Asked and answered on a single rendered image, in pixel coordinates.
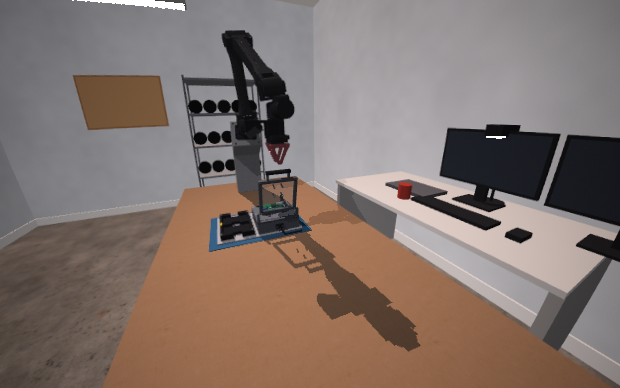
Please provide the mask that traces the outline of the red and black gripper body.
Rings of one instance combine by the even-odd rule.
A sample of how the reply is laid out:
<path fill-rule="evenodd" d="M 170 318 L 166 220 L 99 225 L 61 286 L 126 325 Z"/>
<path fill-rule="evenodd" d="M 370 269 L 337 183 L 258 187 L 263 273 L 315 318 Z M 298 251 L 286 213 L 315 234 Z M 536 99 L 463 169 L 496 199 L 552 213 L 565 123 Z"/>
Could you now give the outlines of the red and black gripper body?
<path fill-rule="evenodd" d="M 276 119 L 276 120 L 278 120 L 278 132 L 279 132 L 279 135 L 285 135 L 284 119 L 280 119 L 280 120 Z M 265 139 L 266 139 L 266 143 L 269 143 L 269 144 L 284 144 L 284 143 L 288 143 L 288 140 L 290 138 L 289 138 L 289 135 L 285 135 L 285 136 L 266 136 Z M 282 142 L 275 142 L 275 141 L 282 141 Z"/>

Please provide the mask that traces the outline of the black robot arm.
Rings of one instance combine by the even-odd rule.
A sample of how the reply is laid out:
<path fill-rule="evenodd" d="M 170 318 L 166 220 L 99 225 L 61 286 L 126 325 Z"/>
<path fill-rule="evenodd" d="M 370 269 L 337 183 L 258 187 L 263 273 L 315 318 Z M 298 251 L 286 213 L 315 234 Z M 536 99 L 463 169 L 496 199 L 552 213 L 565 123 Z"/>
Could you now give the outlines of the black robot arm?
<path fill-rule="evenodd" d="M 250 43 L 247 42 L 247 40 Z M 245 30 L 225 31 L 225 33 L 222 33 L 222 41 L 229 54 L 237 98 L 238 102 L 240 101 L 239 113 L 236 113 L 237 125 L 235 125 L 235 138 L 256 140 L 256 134 L 262 132 L 263 127 L 264 135 L 279 135 L 278 120 L 276 119 L 288 119 L 294 114 L 294 105 L 290 101 L 289 95 L 285 94 L 286 85 L 284 80 L 282 82 L 277 72 L 273 72 L 273 70 L 262 61 L 253 49 L 252 36 L 246 33 Z M 249 46 L 249 44 L 251 46 Z M 258 120 L 257 112 L 255 110 L 252 112 L 248 98 L 243 63 L 256 80 L 255 85 L 259 93 L 260 101 L 272 99 L 270 103 L 266 103 L 266 110 L 267 118 L 273 120 Z M 262 126 L 261 123 L 264 123 L 264 126 Z"/>

